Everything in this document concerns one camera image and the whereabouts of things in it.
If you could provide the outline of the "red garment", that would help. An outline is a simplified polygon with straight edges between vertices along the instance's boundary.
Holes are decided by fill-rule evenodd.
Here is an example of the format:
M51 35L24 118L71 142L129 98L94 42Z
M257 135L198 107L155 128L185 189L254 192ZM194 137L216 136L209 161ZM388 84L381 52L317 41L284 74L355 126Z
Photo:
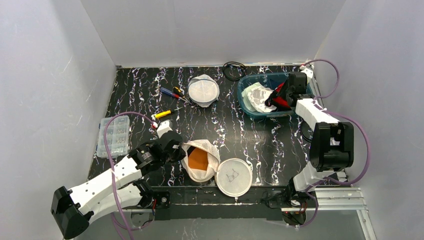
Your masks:
M273 90L267 100L264 102L267 107L276 107L274 112L290 111L286 95L287 95L288 84L286 82L281 83L277 88Z

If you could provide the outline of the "orange bra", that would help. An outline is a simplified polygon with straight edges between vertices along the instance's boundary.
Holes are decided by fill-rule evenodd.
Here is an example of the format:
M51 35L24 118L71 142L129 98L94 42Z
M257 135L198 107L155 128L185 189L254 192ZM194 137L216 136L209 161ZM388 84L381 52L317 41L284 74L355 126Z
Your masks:
M187 150L188 166L191 169L206 171L208 169L208 153L200 148L191 146Z

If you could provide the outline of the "white bra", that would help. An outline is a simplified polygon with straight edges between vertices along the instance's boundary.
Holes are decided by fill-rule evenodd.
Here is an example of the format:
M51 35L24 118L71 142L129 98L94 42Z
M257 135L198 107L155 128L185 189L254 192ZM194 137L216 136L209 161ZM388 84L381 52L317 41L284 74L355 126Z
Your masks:
M241 92L242 101L247 110L258 113L273 112L276 107L265 106L265 101L270 96L273 90L256 82Z

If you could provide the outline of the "white mesh bag blue trim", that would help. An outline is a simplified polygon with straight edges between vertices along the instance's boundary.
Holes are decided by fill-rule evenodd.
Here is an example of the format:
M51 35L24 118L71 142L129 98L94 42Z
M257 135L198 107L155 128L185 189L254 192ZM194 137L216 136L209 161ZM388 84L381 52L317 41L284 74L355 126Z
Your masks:
M208 108L217 101L220 89L217 82L207 74L192 78L187 86L188 97L202 108Z

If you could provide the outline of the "white mesh bag tan trim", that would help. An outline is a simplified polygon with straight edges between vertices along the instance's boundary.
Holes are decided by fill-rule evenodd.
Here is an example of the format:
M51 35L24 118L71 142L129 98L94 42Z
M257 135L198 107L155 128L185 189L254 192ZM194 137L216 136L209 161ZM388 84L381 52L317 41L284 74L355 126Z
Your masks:
M188 149L193 146L208 153L207 170L192 169L188 165ZM182 145L186 156L181 161L188 176L196 183L205 183L214 179L216 186L226 196L238 198L248 192L252 186L253 173L242 159L221 160L218 149L207 139L193 140Z

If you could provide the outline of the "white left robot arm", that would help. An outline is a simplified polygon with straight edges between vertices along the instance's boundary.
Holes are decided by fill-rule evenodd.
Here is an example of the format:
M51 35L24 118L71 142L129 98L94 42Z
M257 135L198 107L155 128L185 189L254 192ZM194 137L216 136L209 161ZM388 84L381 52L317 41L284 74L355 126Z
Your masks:
M169 130L130 151L113 168L95 178L70 189L57 188L50 212L63 238L79 236L97 219L117 211L117 203L121 208L158 203L142 177L168 162L182 160L186 156L182 144L182 136Z

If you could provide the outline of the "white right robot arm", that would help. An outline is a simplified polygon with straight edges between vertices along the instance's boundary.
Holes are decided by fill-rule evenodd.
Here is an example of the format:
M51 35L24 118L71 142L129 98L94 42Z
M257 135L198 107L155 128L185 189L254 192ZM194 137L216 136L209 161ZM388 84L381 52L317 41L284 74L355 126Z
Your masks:
M307 75L290 72L281 88L283 99L313 131L309 161L289 180L283 200L293 207L307 208L311 192L332 174L349 168L354 161L354 127L325 113L312 94L307 93Z

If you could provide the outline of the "teal plastic bin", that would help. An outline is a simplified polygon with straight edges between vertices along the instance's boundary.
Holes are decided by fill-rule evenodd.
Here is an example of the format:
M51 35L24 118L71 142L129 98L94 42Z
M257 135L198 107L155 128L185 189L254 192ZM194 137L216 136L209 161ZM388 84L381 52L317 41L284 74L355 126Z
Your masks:
M277 72L247 75L237 85L242 110L252 119L277 118L294 113L293 97L311 95L313 72Z

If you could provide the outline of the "clear plastic screw box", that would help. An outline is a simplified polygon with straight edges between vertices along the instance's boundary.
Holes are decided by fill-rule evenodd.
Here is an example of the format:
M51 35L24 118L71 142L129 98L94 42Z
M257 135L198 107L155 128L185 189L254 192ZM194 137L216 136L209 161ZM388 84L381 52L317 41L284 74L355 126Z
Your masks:
M108 153L104 142L104 132L107 123L112 117L102 118L99 123L99 134L95 155L98 158L107 158ZM106 143L113 159L125 156L129 152L130 119L122 115L112 121L106 130Z

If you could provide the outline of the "yellow handled screwdriver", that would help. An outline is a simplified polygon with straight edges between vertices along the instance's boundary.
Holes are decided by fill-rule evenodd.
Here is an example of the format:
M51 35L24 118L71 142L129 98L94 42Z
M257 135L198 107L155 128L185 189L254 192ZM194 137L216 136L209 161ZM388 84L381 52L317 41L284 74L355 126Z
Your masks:
M174 112L176 112L177 110L179 110L179 109L181 109L182 107L178 107L178 108L176 108L176 109L169 109L169 110L166 110L166 111L162 111L162 112L159 112L159 113L155 113L155 114L153 114L151 117L154 119L154 120L158 120L158 119L160 119L160 118L163 118L163 117L165 117L165 116L168 116L168 115L171 115L171 114L173 114Z

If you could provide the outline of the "black orange handled screwdriver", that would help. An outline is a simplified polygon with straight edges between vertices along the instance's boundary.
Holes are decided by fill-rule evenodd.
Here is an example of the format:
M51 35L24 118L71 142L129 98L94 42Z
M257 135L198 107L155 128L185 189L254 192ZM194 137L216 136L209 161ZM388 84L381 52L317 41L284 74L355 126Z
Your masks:
M180 99L184 100L186 103L190 103L190 101L185 97L184 93L182 92L182 90L177 87L174 86L172 89L173 93L176 94Z

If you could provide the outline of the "blue handled screwdriver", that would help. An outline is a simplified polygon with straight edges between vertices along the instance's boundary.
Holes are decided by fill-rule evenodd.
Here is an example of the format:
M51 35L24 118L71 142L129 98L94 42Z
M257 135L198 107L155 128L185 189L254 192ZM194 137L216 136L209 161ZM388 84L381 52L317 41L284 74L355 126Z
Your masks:
M178 95L176 95L176 94L173 93L173 90L169 90L169 89L166 89L164 87L161 87L160 88L160 92L163 93L163 94L166 94L166 95L168 95L170 97L176 98L178 100L182 100L181 98L179 98Z

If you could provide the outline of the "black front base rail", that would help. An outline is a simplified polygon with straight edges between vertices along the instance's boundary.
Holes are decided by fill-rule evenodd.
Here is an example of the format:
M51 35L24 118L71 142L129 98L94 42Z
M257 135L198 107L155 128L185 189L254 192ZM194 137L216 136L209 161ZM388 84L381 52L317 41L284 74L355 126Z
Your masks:
M240 197L225 195L216 186L153 186L155 220L265 219L281 221L284 213L314 211L314 200L291 206L277 194L283 187L253 186Z

